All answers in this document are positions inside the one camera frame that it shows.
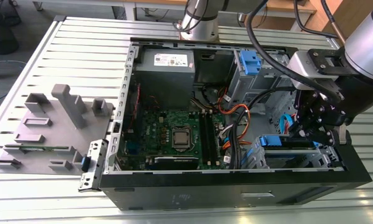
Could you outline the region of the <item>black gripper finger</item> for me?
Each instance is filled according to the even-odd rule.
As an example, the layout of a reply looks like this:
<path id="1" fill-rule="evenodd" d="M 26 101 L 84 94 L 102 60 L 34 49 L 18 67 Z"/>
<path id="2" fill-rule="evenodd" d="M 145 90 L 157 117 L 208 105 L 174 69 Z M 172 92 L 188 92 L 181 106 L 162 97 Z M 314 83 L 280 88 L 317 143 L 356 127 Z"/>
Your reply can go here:
<path id="1" fill-rule="evenodd" d="M 317 142 L 328 146 L 350 145 L 350 134 L 346 125 L 324 125 L 318 128 Z"/>
<path id="2" fill-rule="evenodd" d="M 308 140 L 334 140 L 337 109 L 320 94 L 298 90 L 293 106 L 297 110 L 297 119 L 289 127 L 289 136 L 304 137 Z"/>

